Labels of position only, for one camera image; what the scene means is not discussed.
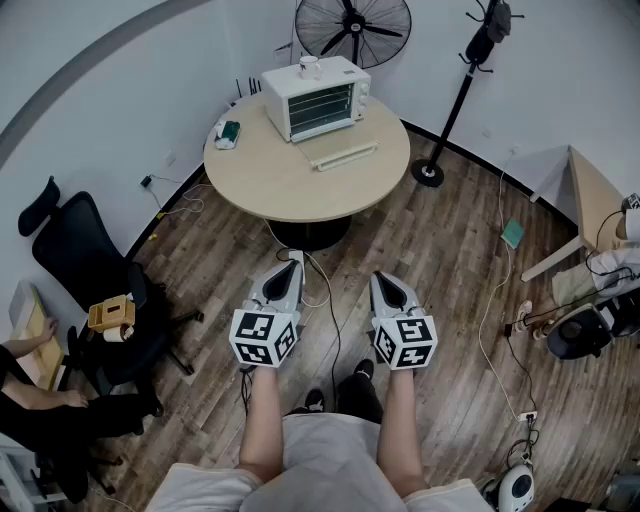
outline black cable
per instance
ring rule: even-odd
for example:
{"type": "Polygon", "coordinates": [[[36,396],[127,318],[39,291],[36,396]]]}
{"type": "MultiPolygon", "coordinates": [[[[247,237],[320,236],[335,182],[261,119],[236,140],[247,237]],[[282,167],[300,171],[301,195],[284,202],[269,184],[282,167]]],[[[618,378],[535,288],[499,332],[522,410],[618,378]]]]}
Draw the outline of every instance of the black cable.
{"type": "MultiPolygon", "coordinates": [[[[286,261],[298,261],[292,258],[281,258],[280,257],[280,253],[282,251],[289,251],[289,250],[296,250],[296,249],[290,249],[289,247],[282,247],[280,249],[278,249],[276,251],[276,258],[279,261],[282,262],[286,262],[286,261]]],[[[338,358],[340,357],[340,351],[342,350],[342,336],[340,334],[340,326],[338,325],[338,320],[336,319],[336,314],[333,310],[333,295],[331,293],[331,283],[329,282],[329,279],[327,277],[325,277],[325,275],[322,273],[322,271],[317,268],[315,266],[315,264],[313,263],[313,260],[311,259],[311,256],[309,256],[309,254],[307,254],[304,251],[301,251],[302,254],[304,254],[304,256],[307,257],[307,261],[311,264],[311,268],[313,270],[316,271],[316,273],[318,273],[320,275],[320,277],[322,277],[322,279],[324,279],[324,281],[327,283],[327,290],[329,290],[329,309],[331,311],[331,318],[333,320],[333,325],[335,325],[336,327],[336,333],[338,334],[338,351],[336,352],[336,357],[333,360],[333,364],[331,365],[331,387],[333,390],[333,411],[336,412],[338,410],[338,391],[337,391],[337,387],[336,387],[336,377],[335,377],[335,369],[336,369],[336,364],[338,362],[338,358]]]]}
{"type": "Polygon", "coordinates": [[[151,190],[150,187],[146,187],[145,190],[148,190],[149,192],[151,192],[151,195],[156,200],[156,204],[158,205],[158,209],[160,210],[160,212],[162,212],[162,205],[160,204],[160,201],[158,201],[158,196],[156,196],[156,194],[154,193],[153,190],[151,190]]]}
{"type": "Polygon", "coordinates": [[[536,401],[533,399],[533,379],[531,378],[531,374],[529,373],[529,370],[527,370],[523,366],[523,364],[520,362],[520,360],[516,357],[516,353],[513,350],[513,345],[511,345],[511,337],[510,336],[507,336],[507,343],[509,344],[509,349],[511,350],[511,355],[516,360],[516,363],[518,363],[518,366],[522,369],[522,371],[527,374],[527,378],[529,379],[529,399],[531,400],[531,403],[533,404],[533,410],[537,411],[538,410],[538,405],[536,404],[536,401]]]}
{"type": "Polygon", "coordinates": [[[242,381],[240,382],[240,397],[242,398],[242,403],[244,404],[245,416],[249,416],[249,401],[251,400],[251,386],[253,386],[253,379],[251,378],[251,374],[255,369],[255,365],[251,365],[246,368],[240,368],[240,373],[242,374],[242,381]]]}
{"type": "MultiPolygon", "coordinates": [[[[537,414],[539,414],[538,404],[536,404],[536,401],[533,398],[533,378],[531,377],[531,373],[529,373],[529,370],[527,370],[527,368],[525,368],[525,366],[520,362],[520,360],[516,356],[516,353],[513,350],[513,345],[511,344],[511,337],[510,336],[507,336],[507,344],[509,345],[509,350],[511,351],[511,355],[513,356],[513,359],[515,359],[516,363],[518,363],[518,366],[527,375],[527,379],[529,380],[529,399],[531,400],[531,403],[533,404],[533,410],[537,414]]],[[[513,453],[514,453],[515,449],[518,446],[520,446],[521,444],[523,444],[523,443],[525,444],[525,450],[524,450],[523,457],[526,455],[527,456],[527,460],[529,460],[529,461],[531,461],[533,459],[533,447],[536,445],[536,443],[538,442],[538,439],[540,438],[540,431],[538,429],[534,428],[535,424],[536,424],[536,420],[535,419],[527,420],[527,438],[526,439],[519,439],[518,441],[516,441],[515,443],[513,443],[511,445],[511,448],[509,448],[509,452],[507,453],[507,467],[509,469],[511,469],[511,462],[509,461],[509,459],[513,456],[513,453]],[[537,434],[535,441],[533,441],[532,438],[531,438],[532,434],[534,432],[537,434]]]]}
{"type": "MultiPolygon", "coordinates": [[[[581,300],[587,299],[587,298],[589,298],[589,297],[591,297],[593,295],[597,295],[598,293],[605,291],[607,288],[611,288],[613,285],[618,284],[623,279],[635,280],[637,278],[638,278],[638,275],[636,275],[636,274],[633,274],[631,276],[622,276],[620,279],[616,279],[615,281],[613,281],[612,283],[609,283],[604,288],[596,290],[595,292],[588,293],[587,295],[584,295],[584,296],[580,297],[579,299],[574,300],[573,302],[569,302],[568,304],[563,304],[562,306],[558,306],[556,308],[553,308],[553,309],[550,309],[548,311],[545,311],[544,313],[537,313],[535,315],[527,313],[526,315],[524,315],[524,317],[522,317],[522,325],[524,325],[525,327],[529,327],[531,325],[531,323],[527,323],[527,320],[529,320],[529,319],[538,318],[538,317],[547,315],[549,313],[553,313],[554,311],[558,311],[559,309],[566,308],[566,307],[569,307],[569,306],[573,306],[574,304],[577,304],[581,300]]],[[[518,320],[516,320],[515,322],[512,322],[509,325],[513,325],[516,322],[518,322],[518,320]]]]}
{"type": "Polygon", "coordinates": [[[582,300],[584,300],[584,299],[587,299],[587,298],[589,298],[589,297],[592,297],[593,295],[597,295],[598,293],[605,291],[607,288],[611,288],[611,287],[613,287],[614,285],[618,284],[618,283],[619,283],[620,281],[622,281],[623,279],[631,279],[632,281],[635,281],[636,279],[638,279],[638,278],[640,277],[640,274],[634,274],[634,273],[633,273],[633,270],[631,270],[631,268],[629,268],[629,267],[627,267],[627,266],[625,266],[625,267],[620,267],[620,268],[618,268],[618,269],[616,269],[616,270],[612,270],[611,272],[603,272],[603,273],[596,272],[596,271],[594,271],[594,270],[589,266],[589,258],[591,258],[591,256],[593,255],[593,253],[594,253],[594,252],[596,252],[596,251],[598,250],[598,242],[599,242],[600,232],[602,231],[602,228],[604,227],[605,223],[606,223],[606,222],[607,222],[611,217],[613,217],[614,215],[616,215],[616,214],[618,214],[618,213],[624,213],[624,212],[623,212],[622,210],[615,211],[615,212],[613,212],[613,213],[609,214],[609,215],[608,215],[608,216],[607,216],[607,217],[602,221],[602,224],[600,224],[600,228],[598,229],[598,233],[597,233],[597,235],[596,235],[596,246],[595,246],[595,248],[594,248],[594,249],[593,249],[593,250],[592,250],[592,251],[587,255],[587,258],[585,259],[585,265],[587,266],[587,269],[589,270],[589,272],[591,272],[592,274],[595,274],[595,275],[597,275],[597,276],[600,276],[600,277],[605,277],[605,276],[608,276],[608,275],[612,275],[612,274],[615,274],[615,273],[620,272],[620,271],[622,271],[622,270],[628,270],[628,271],[629,271],[629,275],[628,275],[628,276],[622,276],[622,277],[620,277],[619,279],[616,279],[615,281],[613,281],[613,282],[609,283],[609,284],[608,284],[607,286],[605,286],[604,288],[601,288],[601,289],[599,289],[599,290],[596,290],[595,292],[592,292],[592,293],[589,293],[589,294],[587,294],[587,295],[584,295],[583,297],[580,297],[579,299],[576,299],[576,300],[574,300],[573,302],[570,302],[569,304],[564,304],[564,305],[562,305],[562,306],[558,306],[557,308],[553,308],[553,309],[550,309],[550,310],[548,310],[548,311],[545,311],[544,313],[538,313],[538,314],[536,314],[536,315],[526,314],[526,315],[524,315],[524,317],[522,317],[522,325],[524,325],[525,327],[529,327],[529,326],[531,325],[531,323],[527,323],[527,320],[529,320],[529,319],[533,319],[533,318],[538,318],[538,317],[541,317],[541,316],[547,315],[547,314],[549,314],[549,313],[553,313],[554,311],[558,311],[559,309],[566,308],[566,307],[568,307],[568,306],[573,306],[574,304],[576,304],[576,303],[578,303],[578,302],[580,302],[580,301],[582,301],[582,300]]]}
{"type": "Polygon", "coordinates": [[[303,253],[311,264],[311,268],[315,270],[327,283],[327,289],[329,290],[329,309],[331,311],[331,318],[333,319],[333,325],[336,326],[336,333],[338,333],[338,351],[336,352],[336,357],[333,360],[333,364],[331,365],[331,386],[333,387],[333,412],[337,412],[338,410],[338,392],[336,388],[336,377],[335,377],[335,369],[336,363],[338,362],[338,358],[340,357],[340,351],[342,350],[342,337],[340,335],[340,326],[338,325],[338,320],[336,320],[336,314],[333,311],[333,296],[331,294],[331,284],[329,280],[325,277],[325,275],[320,271],[320,269],[316,268],[313,260],[309,258],[309,255],[305,252],[303,253]]]}
{"type": "Polygon", "coordinates": [[[620,267],[617,268],[615,270],[612,270],[611,272],[596,272],[595,270],[593,270],[590,266],[589,266],[589,258],[591,258],[591,256],[593,256],[593,253],[596,252],[598,250],[598,241],[600,239],[600,232],[602,231],[602,228],[604,227],[605,223],[614,215],[617,215],[618,213],[622,213],[624,214],[624,212],[622,210],[618,210],[613,212],[612,214],[608,215],[606,219],[604,219],[602,221],[602,224],[600,224],[600,228],[598,229],[598,234],[596,235],[596,246],[594,247],[594,249],[587,255],[587,258],[584,260],[585,265],[587,266],[587,270],[589,270],[589,272],[591,272],[592,274],[595,274],[597,276],[600,277],[605,277],[605,276],[610,276],[611,274],[615,274],[617,272],[620,272],[622,270],[628,270],[629,274],[631,274],[631,276],[633,276],[633,270],[631,270],[629,267],[620,267]]]}

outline black pole stand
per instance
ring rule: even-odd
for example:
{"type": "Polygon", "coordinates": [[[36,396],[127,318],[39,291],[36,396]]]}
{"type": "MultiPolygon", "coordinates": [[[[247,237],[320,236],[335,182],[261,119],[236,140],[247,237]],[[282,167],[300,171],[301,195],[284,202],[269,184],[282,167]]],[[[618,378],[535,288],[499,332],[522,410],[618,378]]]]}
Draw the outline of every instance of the black pole stand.
{"type": "MultiPolygon", "coordinates": [[[[460,58],[465,62],[465,64],[469,64],[469,70],[467,71],[466,76],[464,77],[464,81],[462,82],[462,86],[460,87],[460,92],[458,93],[458,97],[456,98],[456,102],[453,105],[453,109],[451,110],[451,114],[449,114],[449,119],[447,119],[447,124],[442,130],[442,135],[438,139],[438,143],[431,151],[431,156],[428,160],[420,159],[416,160],[411,164],[411,174],[416,179],[418,183],[425,185],[427,187],[437,188],[442,185],[444,181],[444,172],[442,168],[438,165],[438,158],[440,158],[440,154],[444,149],[447,140],[449,139],[449,135],[451,134],[451,130],[453,129],[453,125],[458,118],[458,114],[460,113],[460,109],[464,103],[465,98],[467,97],[467,93],[469,92],[469,88],[471,87],[471,82],[473,82],[473,78],[475,76],[476,71],[482,71],[483,73],[493,73],[493,70],[490,69],[482,69],[480,64],[483,64],[491,50],[493,49],[494,43],[489,40],[487,36],[487,31],[489,30],[489,25],[492,22],[493,14],[496,9],[496,5],[501,0],[490,0],[489,5],[485,9],[480,0],[476,0],[476,2],[482,8],[483,18],[479,19],[468,12],[465,13],[469,18],[478,23],[482,23],[482,27],[478,30],[476,35],[473,37],[469,46],[466,50],[467,59],[465,59],[462,54],[458,54],[460,58]]],[[[512,15],[512,18],[524,18],[522,15],[512,15]]]]}
{"type": "Polygon", "coordinates": [[[469,66],[469,71],[467,71],[467,74],[464,77],[456,102],[453,105],[451,114],[449,114],[449,119],[447,119],[447,124],[442,131],[442,135],[438,139],[438,143],[431,151],[429,160],[416,160],[411,166],[411,174],[413,174],[416,181],[422,185],[437,188],[442,185],[442,182],[444,181],[444,172],[438,165],[438,158],[440,158],[440,153],[442,153],[442,150],[449,139],[453,125],[458,118],[462,104],[469,92],[469,87],[471,87],[471,82],[473,82],[474,73],[477,67],[478,65],[475,63],[471,63],[469,66]]]}

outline white cup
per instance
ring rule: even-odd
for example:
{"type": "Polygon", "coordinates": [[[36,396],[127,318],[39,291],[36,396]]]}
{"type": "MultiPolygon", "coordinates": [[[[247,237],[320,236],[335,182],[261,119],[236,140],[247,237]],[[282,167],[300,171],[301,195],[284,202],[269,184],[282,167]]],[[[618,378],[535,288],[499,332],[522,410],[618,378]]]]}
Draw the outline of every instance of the white cup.
{"type": "Polygon", "coordinates": [[[300,57],[300,76],[305,80],[319,80],[322,76],[322,68],[318,64],[318,57],[305,55],[300,57]]]}

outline fan blade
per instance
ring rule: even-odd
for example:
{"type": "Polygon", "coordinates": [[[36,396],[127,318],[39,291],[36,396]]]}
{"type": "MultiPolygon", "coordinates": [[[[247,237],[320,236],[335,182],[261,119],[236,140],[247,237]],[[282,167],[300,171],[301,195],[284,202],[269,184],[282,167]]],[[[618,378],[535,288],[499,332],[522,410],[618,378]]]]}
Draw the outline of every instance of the fan blade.
{"type": "Polygon", "coordinates": [[[371,32],[375,32],[377,34],[382,34],[383,36],[402,37],[402,34],[398,32],[394,32],[393,30],[387,30],[386,28],[374,27],[373,25],[365,25],[364,29],[369,30],[371,32]]]}
{"type": "Polygon", "coordinates": [[[331,50],[331,48],[333,48],[340,41],[342,41],[342,38],[346,36],[347,33],[348,32],[346,30],[342,30],[341,32],[338,32],[335,36],[333,36],[331,40],[327,43],[327,45],[322,49],[322,51],[320,52],[320,55],[324,55],[329,50],[331,50]]]}
{"type": "Polygon", "coordinates": [[[351,0],[342,0],[342,5],[344,5],[345,11],[347,11],[349,14],[355,11],[351,0]]]}

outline office chair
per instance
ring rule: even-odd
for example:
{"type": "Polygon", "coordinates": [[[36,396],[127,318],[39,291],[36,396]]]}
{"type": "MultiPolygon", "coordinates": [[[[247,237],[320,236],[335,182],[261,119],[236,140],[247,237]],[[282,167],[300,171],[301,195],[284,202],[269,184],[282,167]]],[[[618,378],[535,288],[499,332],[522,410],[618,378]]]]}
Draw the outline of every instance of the office chair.
{"type": "Polygon", "coordinates": [[[134,334],[122,343],[104,341],[95,335],[91,341],[79,339],[75,327],[69,329],[69,356],[101,396],[114,386],[134,381],[138,392],[156,404],[155,416],[163,407],[152,387],[150,370],[164,354],[186,375],[193,374],[171,350],[172,331],[179,325],[204,315],[197,310],[171,319],[163,285],[151,283],[142,266],[124,258],[113,245],[92,197],[79,192],[61,207],[60,189],[49,178],[40,196],[21,214],[18,230],[24,237],[44,225],[33,241],[32,253],[80,307],[88,312],[118,295],[133,295],[136,307],[134,334]]]}

